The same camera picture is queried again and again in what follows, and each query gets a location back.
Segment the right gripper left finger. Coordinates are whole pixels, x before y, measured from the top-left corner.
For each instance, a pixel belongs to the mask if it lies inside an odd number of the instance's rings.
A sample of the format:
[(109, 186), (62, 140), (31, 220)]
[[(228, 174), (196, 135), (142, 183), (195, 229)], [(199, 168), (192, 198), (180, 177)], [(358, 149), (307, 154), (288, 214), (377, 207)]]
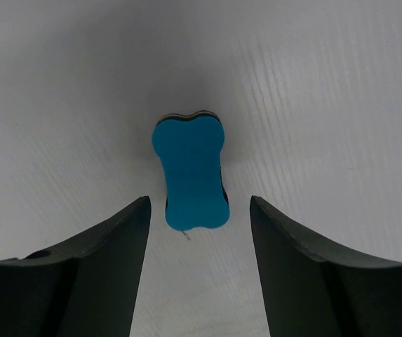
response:
[(128, 336), (149, 197), (26, 258), (0, 260), (0, 336)]

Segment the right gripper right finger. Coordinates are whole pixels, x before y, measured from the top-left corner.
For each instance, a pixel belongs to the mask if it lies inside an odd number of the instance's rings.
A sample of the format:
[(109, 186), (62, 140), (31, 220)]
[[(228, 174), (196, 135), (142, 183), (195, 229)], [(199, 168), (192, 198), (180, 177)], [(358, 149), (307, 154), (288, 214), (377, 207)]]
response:
[(250, 200), (272, 336), (402, 336), (402, 263), (378, 258)]

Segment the blue whiteboard eraser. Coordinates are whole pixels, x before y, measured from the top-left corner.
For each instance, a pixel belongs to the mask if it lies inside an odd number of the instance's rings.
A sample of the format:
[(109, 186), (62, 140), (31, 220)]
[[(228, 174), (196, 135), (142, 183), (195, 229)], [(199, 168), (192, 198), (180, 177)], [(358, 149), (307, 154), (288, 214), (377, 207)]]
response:
[(220, 154), (225, 130), (207, 110), (169, 114), (156, 124), (152, 146), (166, 183), (165, 220), (174, 230), (222, 227), (230, 217)]

